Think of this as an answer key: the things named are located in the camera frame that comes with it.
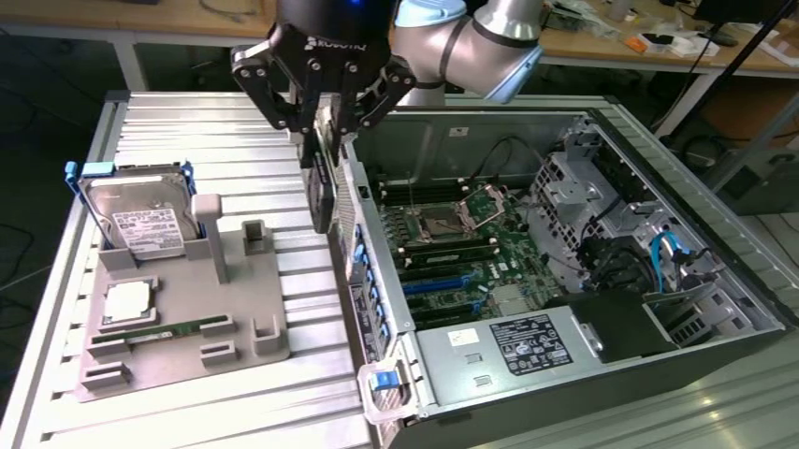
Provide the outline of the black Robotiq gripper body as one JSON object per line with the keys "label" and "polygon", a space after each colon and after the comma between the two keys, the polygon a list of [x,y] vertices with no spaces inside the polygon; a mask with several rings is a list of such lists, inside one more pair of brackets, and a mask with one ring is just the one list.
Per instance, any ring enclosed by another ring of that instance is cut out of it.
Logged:
{"label": "black Robotiq gripper body", "polygon": [[279,1],[270,30],[271,58],[302,93],[315,79],[325,93],[343,92],[351,77],[362,92],[391,58],[389,31],[397,1]]}

